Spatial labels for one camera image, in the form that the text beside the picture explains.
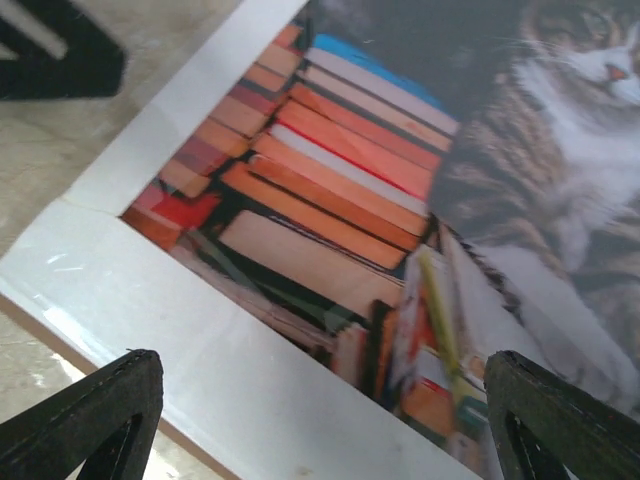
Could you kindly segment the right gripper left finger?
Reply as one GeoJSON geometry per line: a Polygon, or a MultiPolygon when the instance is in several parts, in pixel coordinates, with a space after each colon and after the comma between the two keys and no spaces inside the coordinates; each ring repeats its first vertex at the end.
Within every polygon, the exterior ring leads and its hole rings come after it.
{"type": "Polygon", "coordinates": [[[1,424],[3,479],[141,479],[163,409],[163,367],[132,350],[1,424]]]}

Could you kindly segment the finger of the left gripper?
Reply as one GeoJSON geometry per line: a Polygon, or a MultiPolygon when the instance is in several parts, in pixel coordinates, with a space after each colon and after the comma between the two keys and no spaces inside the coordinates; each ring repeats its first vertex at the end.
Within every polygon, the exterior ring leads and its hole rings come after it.
{"type": "Polygon", "coordinates": [[[113,97],[124,71],[124,47],[75,2],[1,3],[3,101],[113,97]]]}

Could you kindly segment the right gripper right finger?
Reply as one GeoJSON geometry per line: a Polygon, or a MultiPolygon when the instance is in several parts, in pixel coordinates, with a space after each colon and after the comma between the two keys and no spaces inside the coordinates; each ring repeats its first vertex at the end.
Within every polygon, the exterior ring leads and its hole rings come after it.
{"type": "Polygon", "coordinates": [[[486,363],[488,419],[506,479],[637,479],[639,424],[515,351],[486,363]]]}

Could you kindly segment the brown fibreboard backing panel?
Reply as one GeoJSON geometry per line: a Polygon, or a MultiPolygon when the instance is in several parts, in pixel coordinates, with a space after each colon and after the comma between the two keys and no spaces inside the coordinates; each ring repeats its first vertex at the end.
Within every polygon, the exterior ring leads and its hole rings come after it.
{"type": "MultiPolygon", "coordinates": [[[[1,298],[1,419],[6,420],[97,369],[27,312],[1,298]]],[[[146,479],[236,476],[165,421],[160,421],[146,479]]]]}

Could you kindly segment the cat and books photo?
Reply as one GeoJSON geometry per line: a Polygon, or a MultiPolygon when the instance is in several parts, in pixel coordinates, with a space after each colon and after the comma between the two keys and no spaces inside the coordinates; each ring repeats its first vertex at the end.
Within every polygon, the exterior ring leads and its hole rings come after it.
{"type": "Polygon", "coordinates": [[[498,479],[497,351],[639,415],[639,5],[311,1],[122,218],[498,479]]]}

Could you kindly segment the white mat board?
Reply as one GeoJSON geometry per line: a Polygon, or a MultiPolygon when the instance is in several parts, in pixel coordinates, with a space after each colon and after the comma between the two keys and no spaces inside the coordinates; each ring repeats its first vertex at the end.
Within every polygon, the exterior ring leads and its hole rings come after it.
{"type": "Polygon", "coordinates": [[[1,261],[1,291],[72,361],[158,352],[164,429],[243,479],[468,479],[461,463],[121,220],[300,9],[240,3],[18,237],[1,261]]]}

